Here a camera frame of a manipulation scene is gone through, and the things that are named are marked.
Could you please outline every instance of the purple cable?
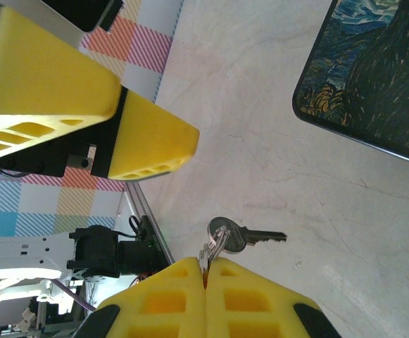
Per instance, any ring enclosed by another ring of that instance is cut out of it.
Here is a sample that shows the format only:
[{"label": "purple cable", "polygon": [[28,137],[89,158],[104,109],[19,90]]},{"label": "purple cable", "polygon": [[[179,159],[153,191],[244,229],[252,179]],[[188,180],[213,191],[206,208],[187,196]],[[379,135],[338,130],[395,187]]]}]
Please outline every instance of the purple cable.
[{"label": "purple cable", "polygon": [[76,295],[73,291],[71,291],[67,286],[65,286],[60,280],[51,280],[52,284],[56,285],[60,290],[65,292],[68,296],[73,298],[81,307],[88,311],[95,311],[96,308],[90,304],[88,304],[84,299],[80,298]]}]

